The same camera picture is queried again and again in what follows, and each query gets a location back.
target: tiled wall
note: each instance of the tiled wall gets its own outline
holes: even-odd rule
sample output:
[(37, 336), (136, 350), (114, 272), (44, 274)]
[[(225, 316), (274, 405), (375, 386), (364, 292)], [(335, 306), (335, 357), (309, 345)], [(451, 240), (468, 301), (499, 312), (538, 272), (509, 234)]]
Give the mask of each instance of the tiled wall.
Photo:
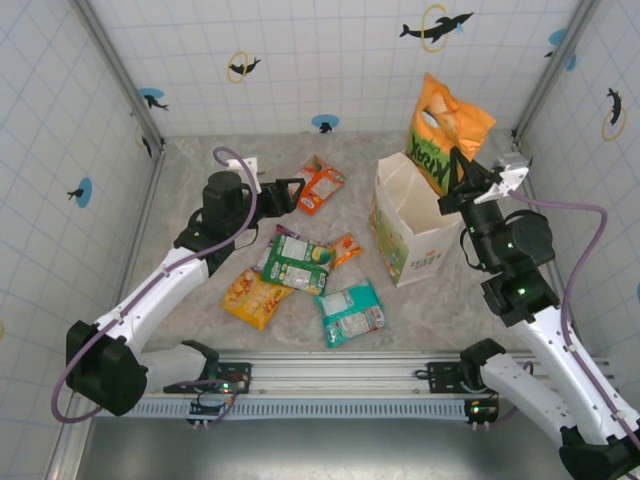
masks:
[[(576, 53), (576, 68), (562, 74), (525, 147), (538, 198), (609, 211), (572, 305), (585, 345), (611, 357), (623, 392), (640, 408), (640, 2), (603, 1)], [(566, 282), (598, 215), (545, 213)]]
[(42, 477), (66, 331), (113, 305), (152, 166), (129, 112), (67, 0), (2, 0), (0, 478)]
[[(317, 132), (318, 114), (335, 131), (404, 129), (426, 71), (513, 127), (578, 0), (92, 3), (136, 85), (168, 105), (151, 113), (171, 136)], [(425, 49), (421, 25), (451, 31)]]

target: gray floor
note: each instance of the gray floor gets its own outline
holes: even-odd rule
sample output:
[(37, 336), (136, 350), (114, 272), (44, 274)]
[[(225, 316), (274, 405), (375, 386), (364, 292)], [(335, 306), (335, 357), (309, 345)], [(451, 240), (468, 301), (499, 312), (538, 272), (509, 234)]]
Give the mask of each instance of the gray floor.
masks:
[[(171, 140), (132, 286), (159, 265), (191, 213), (201, 206), (206, 180), (219, 169), (211, 156), (216, 146), (236, 149), (245, 157), (257, 155), (261, 170), (266, 171), (260, 177), (262, 182), (293, 176), (313, 154), (342, 170), (349, 180), (313, 217), (296, 211), (261, 222), (256, 243), (230, 257), (211, 279), (188, 295), (156, 330), (147, 347), (168, 348), (185, 339), (196, 339), (221, 349), (325, 350), (320, 312), (310, 294), (293, 292), (264, 332), (220, 308), (228, 286), (245, 268), (255, 265), (273, 228), (282, 223), (320, 241), (350, 231), (364, 248), (362, 255), (332, 273), (328, 292), (370, 278), (384, 304), (390, 328), (360, 336), (338, 348), (459, 350), (486, 337), (493, 337), (507, 348), (521, 348), (484, 303), (480, 282), (486, 277), (467, 267), (458, 248), (447, 258), (441, 276), (399, 289), (391, 284), (366, 221), (377, 160), (400, 151), (405, 135), (383, 132)], [(497, 131), (476, 158), (488, 164), (507, 150), (505, 133)]]
[(557, 451), (523, 415), (489, 432), (411, 420), (99, 419), (78, 479), (565, 480)]

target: yellow ring sticker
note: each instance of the yellow ring sticker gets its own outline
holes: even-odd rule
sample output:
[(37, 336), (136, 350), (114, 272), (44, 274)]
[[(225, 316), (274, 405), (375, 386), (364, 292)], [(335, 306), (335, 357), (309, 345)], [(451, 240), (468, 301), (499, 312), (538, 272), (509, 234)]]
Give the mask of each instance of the yellow ring sticker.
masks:
[[(233, 64), (233, 61), (240, 55), (244, 57), (244, 69), (242, 71), (242, 76), (237, 80), (234, 80), (233, 78), (231, 78), (231, 65)], [(229, 65), (227, 65), (227, 78), (231, 83), (240, 83), (242, 80), (244, 80), (244, 77), (247, 76), (247, 68), (249, 68), (249, 54), (244, 50), (242, 50), (241, 52), (236, 52), (233, 57), (231, 57), (231, 60), (229, 60)]]
[(134, 133), (136, 145), (138, 148), (144, 147), (144, 142), (142, 141), (142, 129), (140, 125), (136, 125), (136, 132)]
[(620, 127), (620, 130), (615, 135), (607, 137), (607, 122), (613, 116), (613, 112), (607, 113), (607, 116), (604, 117), (604, 120), (602, 121), (602, 139), (605, 142), (613, 142), (620, 136), (620, 134), (624, 131), (624, 128), (627, 126), (627, 110), (624, 107), (620, 107), (620, 111), (624, 114), (624, 118), (622, 120), (622, 126)]
[(430, 48), (424, 41), (424, 22), (427, 19), (427, 15), (429, 15), (429, 12), (431, 12), (431, 10), (435, 10), (436, 8), (441, 10), (442, 13), (447, 13), (447, 9), (444, 8), (442, 5), (440, 5), (439, 3), (434, 3), (433, 5), (429, 5), (427, 9), (424, 11), (424, 15), (422, 15), (422, 23), (420, 24), (420, 39), (422, 40), (422, 48), (424, 49), (425, 52), (429, 52), (429, 53), (439, 52), (440, 50), (442, 50), (444, 47), (447, 46), (447, 41), (449, 40), (449, 34), (447, 33), (444, 36), (444, 42), (438, 48)]

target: yellow snack bag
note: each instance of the yellow snack bag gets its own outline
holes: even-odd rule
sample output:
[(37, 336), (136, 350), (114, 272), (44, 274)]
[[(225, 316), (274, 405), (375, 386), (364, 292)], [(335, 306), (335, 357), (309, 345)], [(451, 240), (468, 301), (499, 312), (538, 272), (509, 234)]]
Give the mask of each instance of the yellow snack bag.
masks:
[[(480, 150), (495, 119), (475, 105), (457, 100), (430, 73), (409, 126), (405, 154), (441, 197), (449, 190), (450, 155), (458, 147), (470, 161)], [(458, 167), (458, 179), (463, 171)]]
[(345, 233), (340, 238), (330, 242), (327, 246), (335, 252), (336, 259), (333, 262), (333, 268), (342, 265), (350, 258), (362, 253), (362, 248), (356, 243), (352, 233)]
[(263, 282), (260, 274), (247, 268), (227, 290), (222, 308), (262, 331), (293, 288)]

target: blue circle sticker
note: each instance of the blue circle sticker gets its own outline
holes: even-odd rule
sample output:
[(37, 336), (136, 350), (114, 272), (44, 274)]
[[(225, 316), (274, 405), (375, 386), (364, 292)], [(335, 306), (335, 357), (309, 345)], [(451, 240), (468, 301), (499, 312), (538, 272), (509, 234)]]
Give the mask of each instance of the blue circle sticker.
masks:
[(89, 177), (84, 177), (80, 180), (78, 184), (78, 190), (82, 190), (80, 195), (76, 196), (76, 204), (80, 208), (85, 208), (89, 205), (89, 200), (91, 200), (91, 193), (93, 192), (93, 183)]

